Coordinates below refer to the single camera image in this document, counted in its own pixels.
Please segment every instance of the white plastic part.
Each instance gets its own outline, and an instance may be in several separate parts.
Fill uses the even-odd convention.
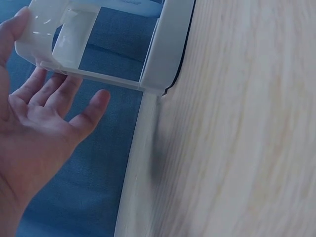
[[[175,80],[186,42],[195,0],[32,0],[31,19],[15,43],[16,52],[36,66],[163,95]],[[147,17],[160,17],[140,81],[79,70],[101,7]],[[63,25],[52,52],[54,34]]]

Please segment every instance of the palm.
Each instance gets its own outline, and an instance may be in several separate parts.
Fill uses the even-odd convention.
[[[6,154],[0,174],[23,200],[30,200],[94,130],[109,100],[107,92],[99,91],[82,114],[66,122],[82,80],[54,74],[44,85],[45,77],[46,71],[37,68],[9,95],[7,116],[0,121],[0,144]]]

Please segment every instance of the finger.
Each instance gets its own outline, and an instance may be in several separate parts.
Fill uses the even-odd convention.
[[[100,90],[94,95],[85,110],[70,121],[70,125],[75,129],[73,140],[81,142],[93,132],[109,101],[110,93],[108,91]]]
[[[0,25],[0,66],[5,67],[12,52],[14,42],[18,40],[29,18],[29,9],[22,8],[15,17],[3,22]]]
[[[0,24],[0,119],[9,118],[9,74],[5,65],[12,52],[14,42],[22,35],[29,17],[27,8],[21,9],[14,18]]]
[[[64,118],[69,112],[81,84],[81,78],[68,76],[64,83],[50,96],[45,106],[55,109],[59,116]]]
[[[46,76],[47,71],[45,69],[36,67],[30,78],[12,95],[19,97],[28,104],[30,99],[43,87]]]
[[[31,98],[29,104],[44,106],[49,97],[64,83],[66,75],[54,73],[51,79]]]

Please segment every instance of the wood grain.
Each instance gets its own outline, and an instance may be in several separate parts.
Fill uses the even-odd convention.
[[[118,237],[316,236],[315,0],[197,0],[176,86],[145,100]]]

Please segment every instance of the white plastic frame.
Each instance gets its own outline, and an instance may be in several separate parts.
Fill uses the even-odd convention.
[[[195,0],[32,0],[31,19],[15,48],[36,66],[130,89],[163,95],[181,64]],[[160,17],[139,81],[79,70],[101,7]],[[53,52],[54,34],[63,25]]]

